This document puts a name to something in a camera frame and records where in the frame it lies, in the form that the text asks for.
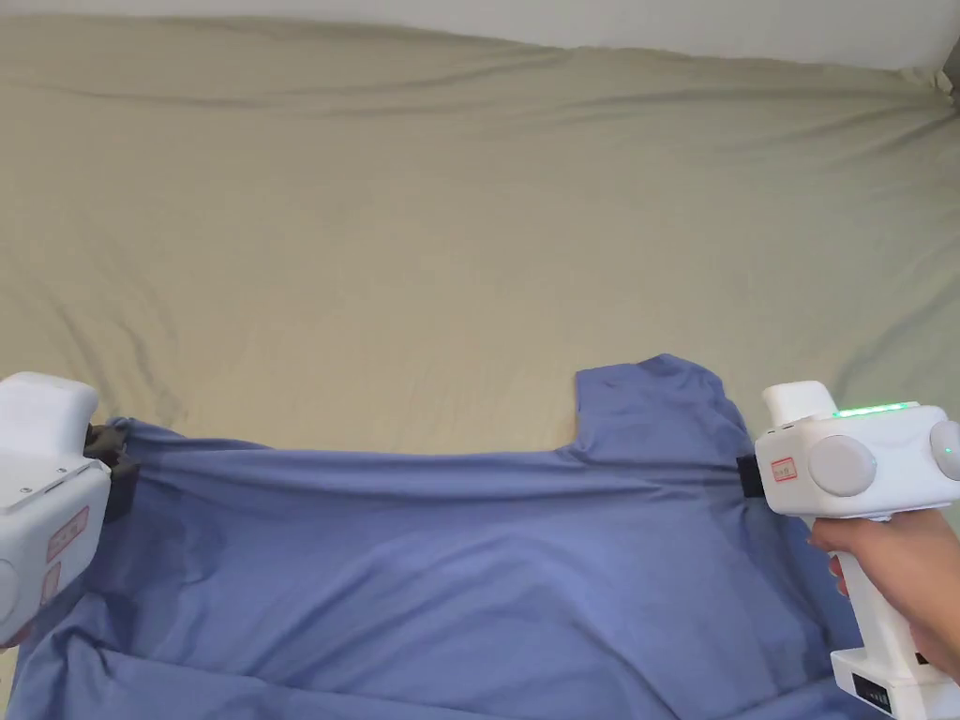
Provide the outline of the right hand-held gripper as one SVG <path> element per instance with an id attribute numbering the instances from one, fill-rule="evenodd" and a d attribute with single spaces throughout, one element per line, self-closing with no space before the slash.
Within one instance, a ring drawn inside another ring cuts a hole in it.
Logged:
<path id="1" fill-rule="evenodd" d="M 738 459 L 744 493 L 774 513 L 877 522 L 959 498 L 959 426 L 915 401 L 840 410 L 816 381 L 766 388 L 771 417 Z M 906 619 L 840 557 L 862 646 L 831 655 L 837 685 L 894 719 L 955 719 L 957 683 L 917 648 Z"/>

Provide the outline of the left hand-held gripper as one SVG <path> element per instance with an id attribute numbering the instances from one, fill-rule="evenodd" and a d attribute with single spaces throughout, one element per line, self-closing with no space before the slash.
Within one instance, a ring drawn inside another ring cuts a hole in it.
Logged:
<path id="1" fill-rule="evenodd" d="M 94 559 L 104 526 L 133 505 L 128 426 L 94 425 L 98 393 L 36 372 L 1 381 L 1 646 Z"/>

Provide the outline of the person's right hand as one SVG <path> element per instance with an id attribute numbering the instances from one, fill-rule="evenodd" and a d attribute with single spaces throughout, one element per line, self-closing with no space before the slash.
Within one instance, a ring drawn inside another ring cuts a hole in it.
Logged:
<path id="1" fill-rule="evenodd" d="M 959 681 L 959 541 L 941 512 L 899 513 L 886 522 L 820 518 L 809 544 L 855 558 L 906 618 L 920 654 Z"/>

